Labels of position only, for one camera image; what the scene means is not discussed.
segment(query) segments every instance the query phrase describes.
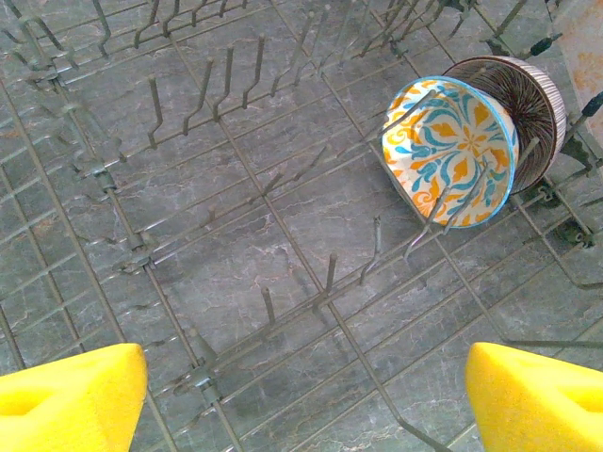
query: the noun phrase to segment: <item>floor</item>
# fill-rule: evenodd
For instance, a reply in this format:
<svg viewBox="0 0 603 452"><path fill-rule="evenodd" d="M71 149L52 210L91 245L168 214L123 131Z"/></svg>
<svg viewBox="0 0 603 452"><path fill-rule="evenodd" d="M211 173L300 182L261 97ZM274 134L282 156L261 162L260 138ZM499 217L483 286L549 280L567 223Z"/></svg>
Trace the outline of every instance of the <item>floor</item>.
<svg viewBox="0 0 603 452"><path fill-rule="evenodd" d="M471 344L513 340L603 369L601 347L548 342L603 340L600 245L563 233L568 220L600 229L596 171L559 155L551 196L521 194L469 230L432 228L404 259L422 224L367 139L403 85L490 54L486 20L501 24L516 1L481 0L452 38L462 16L448 2L429 27L417 20L385 46L398 2L372 0L365 15L363 0L210 0L193 27L204 2L164 0L144 28L152 3L17 4L60 41L40 40L58 78L28 70L11 51L40 63L36 50L0 36L2 81L34 145L2 103L0 374L142 344L136 451L474 452ZM0 21L23 40L10 4ZM407 11L394 38L416 17L402 22ZM501 38L519 53L549 28L545 2L529 0ZM530 62L578 113L557 43ZM37 90L31 76L60 83ZM585 130L580 139L590 143ZM220 402L193 387L201 374Z"/></svg>

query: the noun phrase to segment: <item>rack wire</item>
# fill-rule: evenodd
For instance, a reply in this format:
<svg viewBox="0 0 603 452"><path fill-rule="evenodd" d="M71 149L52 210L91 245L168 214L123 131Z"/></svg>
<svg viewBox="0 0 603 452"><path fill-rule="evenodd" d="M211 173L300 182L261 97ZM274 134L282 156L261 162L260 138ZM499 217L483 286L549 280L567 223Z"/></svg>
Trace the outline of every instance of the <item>rack wire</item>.
<svg viewBox="0 0 603 452"><path fill-rule="evenodd" d="M456 363L450 374L458 376L463 356L446 362L448 347L486 337L566 359L603 348L600 313L539 337L501 311L526 291L544 290L539 278L558 270L585 311L600 311L603 282L583 274L599 231L582 212L600 204L600 186L588 176L603 160L580 140L583 168L512 196L474 231L440 227L395 181L398 194L389 188L378 140L392 93L367 101L363 92L390 73L397 87L437 73L419 60L455 63L447 40L475 21L487 30L477 48L523 58L546 52L557 38L547 30L528 50L506 34L527 3L493 20L475 1L91 0L89 9L69 10L69 24L52 26L60 22L52 14L28 15L5 0L12 18L3 28L9 50L0 83L0 370L142 343L149 388L135 450L372 442L461 450L475 431L462 384L455 381L458 399L439 407L445 425L413 395L426 365ZM446 38L435 31L443 21L452 24ZM233 41L233 30L242 38ZM331 117L335 107L341 118ZM287 134L304 119L304 138ZM575 139L583 122L570 129ZM262 146L274 152L257 152ZM316 255L316 238L295 216L354 172L374 193L350 189L343 201L326 202L376 198L358 214L365 218L353 216L364 245L351 240L347 248L329 231L323 248L341 247ZM588 200L573 194L581 184L595 186ZM154 187L170 186L184 195L159 205ZM497 242L502 249L489 245ZM210 274L216 265L236 268L236 253L270 261L264 267L275 276ZM467 258L486 263L466 268ZM512 276L497 280L502 272ZM387 315L396 301L402 311ZM405 396L401 384L410 384Z"/></svg>

